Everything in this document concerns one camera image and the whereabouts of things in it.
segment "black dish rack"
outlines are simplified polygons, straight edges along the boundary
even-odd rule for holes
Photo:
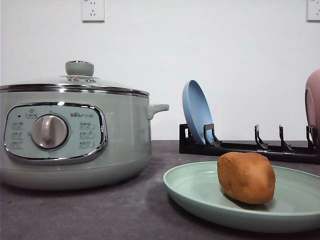
[[[212,132],[214,141],[210,142],[207,131]],[[306,126],[307,147],[291,146],[284,141],[284,128],[279,126],[281,145],[270,145],[265,143],[259,136],[259,125],[254,126],[255,144],[223,142],[215,135],[213,123],[203,126],[205,145],[197,144],[188,128],[188,125],[180,124],[179,128],[179,153],[197,154],[208,156],[221,156],[229,152],[259,153],[266,156],[270,161],[281,161],[289,163],[307,163],[320,165],[320,147],[310,139],[317,139],[317,130],[314,127]]]

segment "pink bowl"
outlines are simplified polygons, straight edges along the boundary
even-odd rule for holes
[[[320,69],[314,71],[305,85],[305,111],[308,125],[320,134]],[[320,138],[313,139],[320,146]]]

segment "blue bowl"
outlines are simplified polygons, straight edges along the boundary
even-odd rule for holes
[[[201,87],[195,80],[189,81],[182,93],[183,112],[193,140],[199,145],[206,145],[204,125],[212,124],[210,109]],[[210,142],[214,141],[211,131],[207,132]]]

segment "countertop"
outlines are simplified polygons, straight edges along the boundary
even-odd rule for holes
[[[319,240],[320,229],[294,234],[236,230],[202,220],[168,195],[163,174],[172,167],[217,156],[179,153],[179,141],[152,141],[152,159],[136,177],[70,191],[25,190],[1,184],[2,240]],[[272,161],[320,176],[320,165]]]

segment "mint green plate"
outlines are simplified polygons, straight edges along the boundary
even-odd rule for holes
[[[320,228],[320,177],[285,167],[273,169],[273,199],[260,205],[228,197],[219,184],[216,161],[176,166],[163,175],[163,180],[177,204],[219,225],[261,233]]]

